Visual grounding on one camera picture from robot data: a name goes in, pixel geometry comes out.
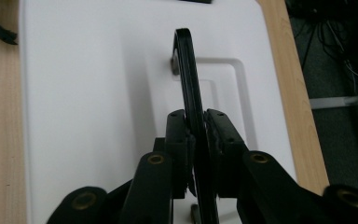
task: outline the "white tray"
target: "white tray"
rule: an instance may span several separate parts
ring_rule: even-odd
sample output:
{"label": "white tray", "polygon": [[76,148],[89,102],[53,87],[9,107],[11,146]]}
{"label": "white tray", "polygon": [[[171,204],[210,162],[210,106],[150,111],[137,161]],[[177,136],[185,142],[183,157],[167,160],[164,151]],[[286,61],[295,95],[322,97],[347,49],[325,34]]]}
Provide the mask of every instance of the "white tray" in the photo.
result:
{"label": "white tray", "polygon": [[[189,28],[203,108],[228,114],[248,147],[295,177],[281,96],[254,0],[21,1],[28,223],[45,223],[84,186],[107,191],[133,177],[184,107],[170,70],[173,34]],[[190,223],[187,194],[175,223]],[[235,200],[217,200],[238,223]]]}

